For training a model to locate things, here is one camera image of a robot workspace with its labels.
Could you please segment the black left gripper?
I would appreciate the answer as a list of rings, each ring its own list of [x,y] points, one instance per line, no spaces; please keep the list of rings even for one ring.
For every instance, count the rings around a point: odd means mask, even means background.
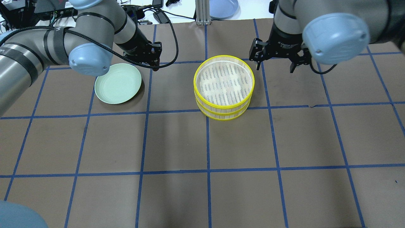
[[[160,68],[162,42],[152,43],[139,28],[128,41],[119,43],[119,47],[124,51],[126,59],[136,63],[147,63],[153,71]]]

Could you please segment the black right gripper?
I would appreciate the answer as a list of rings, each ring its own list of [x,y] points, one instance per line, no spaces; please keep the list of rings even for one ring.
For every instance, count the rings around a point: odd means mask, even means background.
[[[259,38],[254,38],[249,50],[249,60],[256,62],[258,71],[261,62],[271,58],[287,58],[291,61],[290,73],[293,73],[297,66],[309,65],[311,55],[308,48],[304,48],[303,56],[299,56],[302,51],[302,34],[291,34],[279,29],[276,24],[272,25],[269,39],[263,42]]]

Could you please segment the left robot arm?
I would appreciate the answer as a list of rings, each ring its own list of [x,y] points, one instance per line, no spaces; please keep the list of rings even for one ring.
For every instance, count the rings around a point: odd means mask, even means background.
[[[111,54],[70,32],[125,51],[151,43],[112,0],[80,10],[76,26],[36,28],[1,46],[1,227],[91,228],[135,225],[137,176],[81,176],[86,140],[124,127],[141,155],[146,114],[98,116],[93,73]]]

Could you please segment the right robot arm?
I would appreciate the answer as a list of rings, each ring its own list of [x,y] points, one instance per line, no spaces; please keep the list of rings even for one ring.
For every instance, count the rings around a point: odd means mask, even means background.
[[[315,70],[313,60],[333,69],[369,44],[392,42],[404,53],[403,0],[272,0],[269,39],[255,38],[250,61],[287,58],[290,72],[300,65]]]

